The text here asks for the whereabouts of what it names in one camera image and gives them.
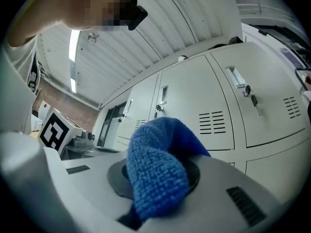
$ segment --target blue towel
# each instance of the blue towel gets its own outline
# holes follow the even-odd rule
[[[189,191],[187,173],[170,154],[173,151],[182,151],[185,156],[210,156],[193,132],[174,118],[150,121],[140,126],[130,140],[126,166],[134,208],[142,221],[166,215]]]

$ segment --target corrugated ceiling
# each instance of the corrugated ceiling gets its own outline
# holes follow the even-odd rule
[[[167,56],[221,35],[242,34],[234,0],[138,0],[148,17],[130,32],[84,31],[78,42],[75,74],[77,94],[98,104],[133,77]],[[40,36],[43,66],[70,87],[69,40],[64,25]],[[87,36],[98,35],[91,44]]]

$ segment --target ceiling light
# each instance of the ceiling light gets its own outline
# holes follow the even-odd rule
[[[71,59],[73,62],[75,62],[76,60],[79,35],[80,35],[79,30],[71,30],[70,43],[69,43],[69,59]]]
[[[70,79],[71,90],[73,93],[76,93],[76,81],[74,79]]]

